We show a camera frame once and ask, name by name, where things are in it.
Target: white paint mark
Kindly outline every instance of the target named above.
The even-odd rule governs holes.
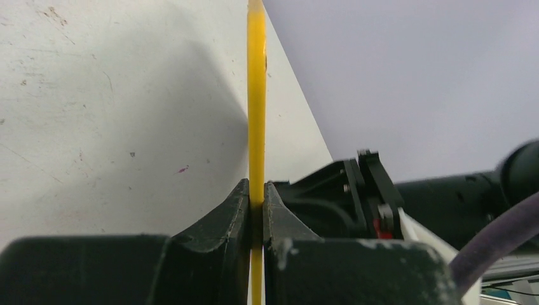
[[[285,238],[276,246],[276,249],[277,249],[277,268],[279,268],[279,270],[281,271],[286,269],[288,253],[292,255],[296,255],[299,253],[299,250],[294,248],[294,243],[292,242],[292,238]]]
[[[406,241],[398,241],[398,240],[364,240],[364,239],[357,239],[357,242],[360,243],[363,247],[369,248],[372,250],[376,250],[379,247],[391,250],[394,247],[400,247],[407,250],[410,250],[413,248],[413,244],[406,242]]]

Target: gray surface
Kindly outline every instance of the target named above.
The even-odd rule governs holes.
[[[264,3],[333,158],[377,149],[414,179],[539,134],[539,1]]]

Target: yellow plastic piece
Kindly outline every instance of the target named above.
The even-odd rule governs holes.
[[[249,204],[252,213],[252,305],[262,301],[262,204],[266,141],[266,17],[262,0],[247,12],[247,99],[249,108]]]

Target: purple cable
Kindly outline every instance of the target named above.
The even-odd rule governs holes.
[[[522,200],[484,227],[449,263],[457,291],[468,289],[498,259],[539,234],[539,193]]]

